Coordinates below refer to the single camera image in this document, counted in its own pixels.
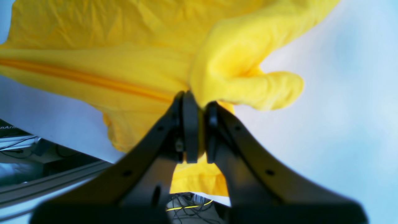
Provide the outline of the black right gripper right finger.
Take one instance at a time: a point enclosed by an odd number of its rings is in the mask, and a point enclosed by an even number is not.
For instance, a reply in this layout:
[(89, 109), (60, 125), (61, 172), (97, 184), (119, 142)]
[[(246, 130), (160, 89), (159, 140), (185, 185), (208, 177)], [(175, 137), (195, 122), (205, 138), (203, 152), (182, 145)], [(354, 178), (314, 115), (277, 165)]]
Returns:
[(206, 108), (206, 125), (208, 155), (231, 201), (227, 224), (368, 224), (358, 202), (287, 167), (216, 102)]

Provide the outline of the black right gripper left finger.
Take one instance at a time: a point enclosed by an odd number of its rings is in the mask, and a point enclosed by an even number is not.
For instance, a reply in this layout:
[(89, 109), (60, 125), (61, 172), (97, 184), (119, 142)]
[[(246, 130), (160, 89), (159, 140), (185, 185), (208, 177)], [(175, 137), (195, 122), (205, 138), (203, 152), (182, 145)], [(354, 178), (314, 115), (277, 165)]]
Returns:
[(197, 163), (199, 108), (179, 92), (145, 137), (98, 177), (41, 203), (31, 224), (171, 224), (166, 212), (176, 165)]

